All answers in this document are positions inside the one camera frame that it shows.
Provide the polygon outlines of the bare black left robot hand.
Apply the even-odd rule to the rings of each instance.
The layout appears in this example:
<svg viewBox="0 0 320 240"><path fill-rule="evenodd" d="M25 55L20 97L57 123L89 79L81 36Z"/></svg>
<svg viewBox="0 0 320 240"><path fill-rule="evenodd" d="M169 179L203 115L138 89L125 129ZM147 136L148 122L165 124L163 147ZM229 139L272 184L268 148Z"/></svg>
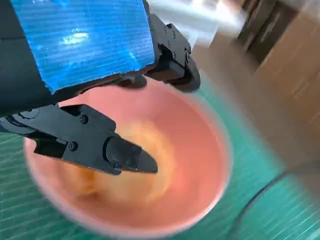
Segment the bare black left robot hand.
<svg viewBox="0 0 320 240"><path fill-rule="evenodd" d="M112 175L154 174L154 158L86 104L59 103L95 88L140 89L147 78L181 92L201 84L188 40L145 0L3 0L0 130L35 153Z"/></svg>

